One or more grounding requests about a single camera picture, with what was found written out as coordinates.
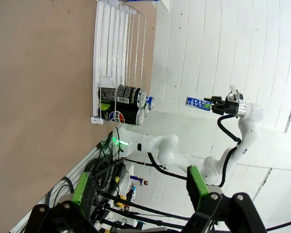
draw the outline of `beige table surface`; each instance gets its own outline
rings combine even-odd
[[[156,11],[134,6],[149,91]],[[90,123],[95,17],[95,0],[0,0],[0,233],[116,126]]]

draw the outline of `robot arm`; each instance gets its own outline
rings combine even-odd
[[[212,111],[214,113],[220,115],[227,113],[240,118],[238,126],[242,133],[242,141],[232,153],[228,161],[227,170],[234,169],[237,161],[247,152],[249,146],[256,141],[258,137],[256,124],[263,119],[262,109],[253,103],[247,104],[243,100],[243,95],[235,90],[234,86],[231,86],[231,93],[232,95],[227,96],[225,101],[221,97],[211,98],[213,103]],[[142,152],[158,151],[158,161],[163,165],[177,166],[184,172],[187,171],[188,166],[197,166],[203,175],[205,183],[208,185],[221,183],[224,162],[231,150],[231,148],[228,148],[220,160],[209,156],[205,159],[204,164],[199,164],[196,157],[178,151],[179,139],[175,134],[153,137],[121,128],[120,137],[122,141],[116,140],[116,145],[114,146],[118,147],[118,143],[121,144],[123,151],[121,157],[127,157],[135,150]]]

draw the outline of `bolt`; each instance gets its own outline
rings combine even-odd
[[[214,200],[217,200],[218,199],[218,195],[212,194],[211,198],[214,199]]]
[[[237,199],[238,199],[238,200],[243,200],[243,196],[242,196],[242,195],[238,195],[238,196],[237,196]]]

